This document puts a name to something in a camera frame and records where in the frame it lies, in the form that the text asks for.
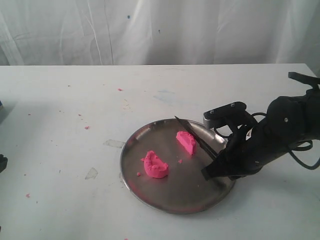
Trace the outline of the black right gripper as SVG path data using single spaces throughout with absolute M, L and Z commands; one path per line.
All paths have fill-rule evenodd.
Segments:
M 249 131 L 238 128 L 217 158 L 201 170 L 206 181 L 254 175 L 295 147 L 294 121 L 263 119 Z

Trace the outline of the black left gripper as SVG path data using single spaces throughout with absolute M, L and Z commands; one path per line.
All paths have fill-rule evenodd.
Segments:
M 0 155 L 0 173 L 7 168 L 7 157 L 3 154 Z

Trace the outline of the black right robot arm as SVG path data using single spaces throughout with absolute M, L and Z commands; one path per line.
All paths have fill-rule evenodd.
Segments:
M 213 157 L 211 164 L 202 169 L 206 180 L 228 177 L 231 180 L 254 175 L 265 165 L 285 154 L 302 167 L 315 170 L 320 166 L 307 165 L 295 151 L 308 151 L 313 141 L 320 138 L 320 79 L 297 72 L 288 78 L 309 85 L 305 95 L 279 96 L 267 108 L 261 121 L 246 111 L 240 101 L 209 110 L 203 114 L 204 126 L 217 129 L 228 126 L 226 147 Z

